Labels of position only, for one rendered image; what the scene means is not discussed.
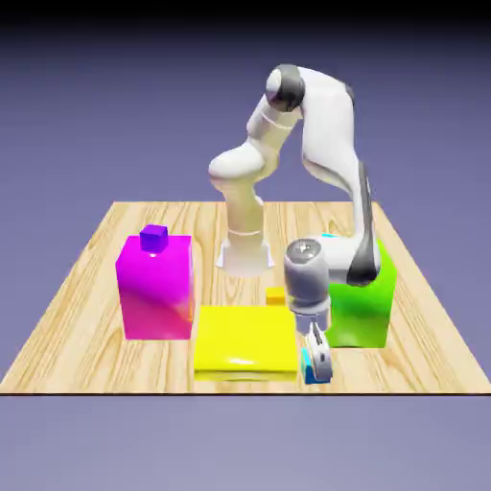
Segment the large yellow box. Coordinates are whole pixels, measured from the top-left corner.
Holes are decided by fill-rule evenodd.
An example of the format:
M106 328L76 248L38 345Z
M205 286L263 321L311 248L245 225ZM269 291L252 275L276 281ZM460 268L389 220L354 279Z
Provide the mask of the large yellow box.
M194 352L198 381L296 379L294 315L286 307L203 306Z

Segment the small cyan cube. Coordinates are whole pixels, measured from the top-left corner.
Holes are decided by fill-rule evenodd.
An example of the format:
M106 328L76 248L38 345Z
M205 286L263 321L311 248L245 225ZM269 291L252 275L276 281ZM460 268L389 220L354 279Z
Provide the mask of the small cyan cube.
M329 384L331 379L317 379L314 373L313 365L309 356L308 349L301 348L301 372L306 385Z

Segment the large magenta box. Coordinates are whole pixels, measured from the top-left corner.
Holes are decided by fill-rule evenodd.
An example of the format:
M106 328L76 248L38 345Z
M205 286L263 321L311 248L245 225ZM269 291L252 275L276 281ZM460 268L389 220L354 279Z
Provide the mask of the large magenta box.
M139 234L128 236L116 261L116 276L129 340L187 340L195 309L192 241L169 233L158 254L140 247Z

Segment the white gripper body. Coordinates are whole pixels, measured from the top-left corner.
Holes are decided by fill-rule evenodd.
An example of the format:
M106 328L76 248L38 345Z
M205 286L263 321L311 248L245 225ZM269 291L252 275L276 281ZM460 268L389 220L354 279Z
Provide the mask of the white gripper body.
M330 381L333 377L330 347L324 332L312 320L309 322L305 342L315 379L317 381Z

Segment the large green box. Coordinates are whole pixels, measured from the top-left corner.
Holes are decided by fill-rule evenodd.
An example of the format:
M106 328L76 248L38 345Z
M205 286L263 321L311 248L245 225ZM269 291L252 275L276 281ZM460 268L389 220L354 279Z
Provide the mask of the large green box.
M365 287L332 284L331 325L326 336L334 348L383 348L388 325L397 269L384 243L378 239L381 269L377 278Z

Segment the small purple cube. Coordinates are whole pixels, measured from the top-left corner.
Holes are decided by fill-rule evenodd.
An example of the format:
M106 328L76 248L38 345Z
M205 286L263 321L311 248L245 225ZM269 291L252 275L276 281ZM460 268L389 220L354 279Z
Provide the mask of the small purple cube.
M143 251L158 254L168 245L169 234L165 225L147 224L139 233L140 247Z

